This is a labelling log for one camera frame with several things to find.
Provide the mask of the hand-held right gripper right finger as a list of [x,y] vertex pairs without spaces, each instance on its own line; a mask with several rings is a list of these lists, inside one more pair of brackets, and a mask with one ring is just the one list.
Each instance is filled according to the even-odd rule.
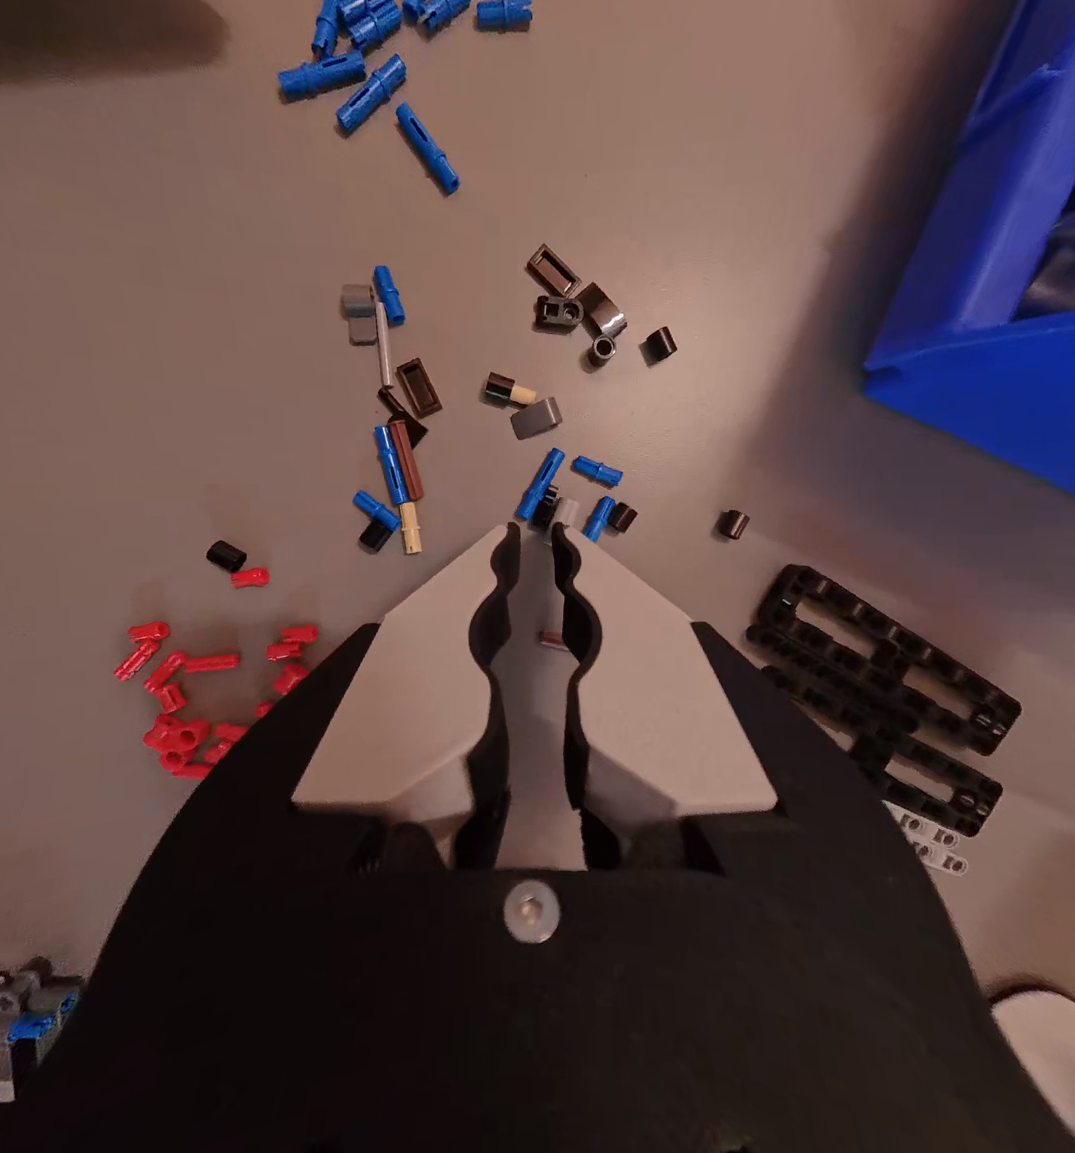
[[694,622],[583,532],[551,532],[567,686],[563,778],[588,869],[694,817],[763,815],[777,795]]

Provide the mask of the white lamp base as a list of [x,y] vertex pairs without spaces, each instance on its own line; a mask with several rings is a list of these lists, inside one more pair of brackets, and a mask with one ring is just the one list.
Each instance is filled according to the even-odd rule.
[[995,1023],[1059,1119],[1075,1138],[1075,999],[1019,989],[992,1002]]

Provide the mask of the blue plastic bin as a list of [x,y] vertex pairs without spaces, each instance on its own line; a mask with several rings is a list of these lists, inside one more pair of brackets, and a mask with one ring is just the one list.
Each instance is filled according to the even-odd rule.
[[864,360],[864,390],[1075,497],[1075,311],[1014,319],[1073,209],[1075,1],[1019,2]]

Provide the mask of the pile of mixed small lego pieces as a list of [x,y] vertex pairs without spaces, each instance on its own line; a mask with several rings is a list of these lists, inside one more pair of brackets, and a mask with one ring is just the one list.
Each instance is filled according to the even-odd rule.
[[[603,293],[595,282],[579,287],[578,279],[545,244],[527,261],[527,269],[531,275],[545,283],[546,288],[551,290],[536,301],[535,319],[538,324],[572,329],[588,318],[588,326],[595,331],[589,349],[590,363],[603,365],[613,358],[616,337],[626,324],[624,312],[616,309],[613,300]],[[401,386],[406,396],[413,401],[416,416],[415,414],[406,415],[397,406],[398,402],[392,396],[390,384],[387,329],[390,324],[402,324],[405,312],[396,281],[387,266],[379,265],[374,269],[372,287],[366,292],[366,296],[359,296],[345,286],[341,305],[350,326],[350,338],[355,338],[356,343],[375,342],[377,345],[382,379],[377,397],[387,404],[395,418],[386,421],[385,425],[377,425],[374,435],[388,495],[397,510],[393,511],[366,492],[358,492],[354,504],[369,519],[358,542],[364,549],[376,552],[384,547],[385,541],[390,540],[395,531],[400,531],[405,552],[418,555],[421,540],[418,521],[415,519],[415,504],[422,499],[422,489],[413,448],[424,435],[419,418],[441,411],[442,405],[427,381],[421,362],[416,359],[397,368]],[[676,350],[676,342],[667,326],[655,329],[645,339],[645,352],[654,363],[668,358]],[[558,426],[559,417],[552,397],[545,397],[538,402],[532,394],[517,389],[516,383],[510,383],[500,375],[488,376],[484,395],[494,402],[516,407],[512,420],[515,432],[521,438]],[[552,523],[558,504],[556,489],[550,485],[550,482],[556,475],[562,459],[558,451],[551,452],[535,480],[536,490],[528,489],[519,506],[519,516],[532,520],[535,525]],[[616,485],[623,475],[620,470],[583,456],[574,457],[572,468],[580,475],[608,487]],[[587,540],[597,541],[605,529],[618,534],[624,532],[634,519],[635,511],[626,504],[604,498],[587,524]],[[715,534],[725,540],[739,540],[748,521],[746,513],[725,510],[715,523]],[[229,541],[214,541],[206,550],[205,560],[226,572],[235,588],[263,587],[270,583],[270,571],[262,567],[245,570],[246,553]]]

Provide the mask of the stack of black lego frames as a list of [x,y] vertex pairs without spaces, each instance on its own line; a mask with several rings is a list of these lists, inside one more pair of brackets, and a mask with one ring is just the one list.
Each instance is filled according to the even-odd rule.
[[979,833],[1002,785],[925,737],[990,757],[1021,713],[1016,698],[808,566],[781,568],[745,638],[774,686],[850,738],[847,755],[881,801]]

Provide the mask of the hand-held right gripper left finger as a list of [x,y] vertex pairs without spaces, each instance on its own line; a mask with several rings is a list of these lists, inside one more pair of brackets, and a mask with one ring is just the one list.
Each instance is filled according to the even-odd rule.
[[511,788],[491,664],[519,566],[519,526],[495,526],[384,615],[293,791],[299,809],[412,823],[458,868],[495,866]]

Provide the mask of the pile of blue lego pins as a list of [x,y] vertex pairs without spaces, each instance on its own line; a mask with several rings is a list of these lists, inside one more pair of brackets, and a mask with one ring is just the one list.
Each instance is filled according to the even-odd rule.
[[[340,1],[320,2],[310,46],[312,58],[278,72],[278,93],[293,103],[349,89],[335,119],[343,136],[356,132],[380,108],[390,104],[407,80],[400,54],[384,62],[367,62],[403,26],[415,26],[432,37],[470,7],[468,1]],[[527,31],[530,1],[481,1],[475,4],[475,25],[481,31]],[[429,177],[444,194],[454,194],[459,177],[438,141],[408,103],[395,109],[402,139],[415,151]]]

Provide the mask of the pile of red lego pins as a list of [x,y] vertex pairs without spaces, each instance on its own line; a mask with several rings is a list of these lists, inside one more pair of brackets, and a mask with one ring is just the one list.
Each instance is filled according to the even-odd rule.
[[[256,702],[252,721],[267,713],[312,672],[307,656],[322,638],[317,624],[283,627],[263,649],[268,666],[265,697]],[[192,701],[189,681],[200,676],[236,672],[244,665],[240,651],[192,654],[168,646],[168,623],[153,620],[127,631],[131,653],[114,669],[120,682],[141,680],[157,712],[142,734],[159,766],[178,780],[198,781],[246,736],[250,724],[234,719],[211,719],[199,713]]]

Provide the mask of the partly built lego model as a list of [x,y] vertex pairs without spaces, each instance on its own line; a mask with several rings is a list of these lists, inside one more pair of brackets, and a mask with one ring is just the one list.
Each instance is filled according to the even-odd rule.
[[0,1106],[13,1102],[45,1059],[84,986],[79,975],[55,975],[36,957],[0,971]]

